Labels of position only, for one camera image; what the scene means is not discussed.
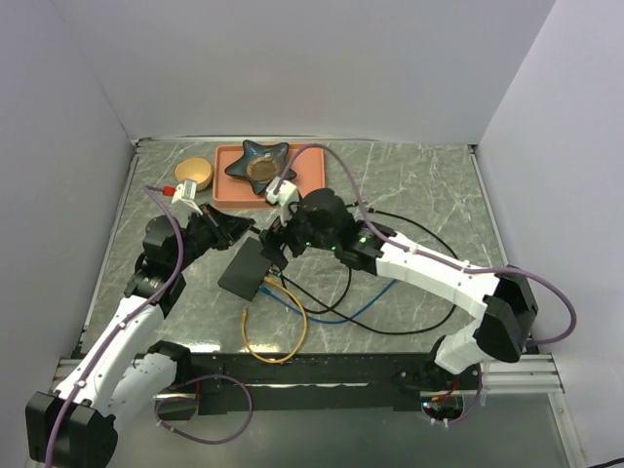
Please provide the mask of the black network switch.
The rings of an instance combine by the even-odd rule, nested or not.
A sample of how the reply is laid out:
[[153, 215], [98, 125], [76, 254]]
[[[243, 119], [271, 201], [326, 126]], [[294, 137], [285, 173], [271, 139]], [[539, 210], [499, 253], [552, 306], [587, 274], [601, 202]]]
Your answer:
[[272, 265], [261, 251], [259, 240], [246, 239], [217, 280], [217, 285], [247, 302], [253, 301]]

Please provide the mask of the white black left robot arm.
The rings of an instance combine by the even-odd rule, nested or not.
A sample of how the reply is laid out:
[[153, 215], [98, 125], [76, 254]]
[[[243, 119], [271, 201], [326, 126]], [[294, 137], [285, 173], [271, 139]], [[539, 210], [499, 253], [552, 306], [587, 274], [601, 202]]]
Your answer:
[[104, 467], [122, 430], [160, 390], [185, 390], [191, 352], [163, 342], [131, 366], [141, 345], [165, 321], [184, 287], [182, 272], [209, 250], [227, 250], [254, 226], [210, 204], [185, 226], [170, 214], [145, 227], [142, 253], [109, 324], [89, 353], [50, 393], [25, 408], [29, 456], [48, 467]]

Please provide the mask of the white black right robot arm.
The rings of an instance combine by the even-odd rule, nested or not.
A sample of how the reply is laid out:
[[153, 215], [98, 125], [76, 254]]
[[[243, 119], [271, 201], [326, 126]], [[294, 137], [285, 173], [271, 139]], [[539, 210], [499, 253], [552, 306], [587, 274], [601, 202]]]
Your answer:
[[527, 279], [520, 274], [510, 268], [477, 268], [393, 229], [357, 220], [328, 188], [302, 197], [293, 184], [274, 180], [265, 200], [280, 214], [260, 234], [262, 253], [278, 268], [288, 264], [285, 249], [293, 256], [308, 248], [328, 251], [353, 270], [418, 287], [472, 317], [468, 326], [436, 341], [418, 369], [421, 382], [445, 389], [485, 360], [520, 360], [537, 313]]

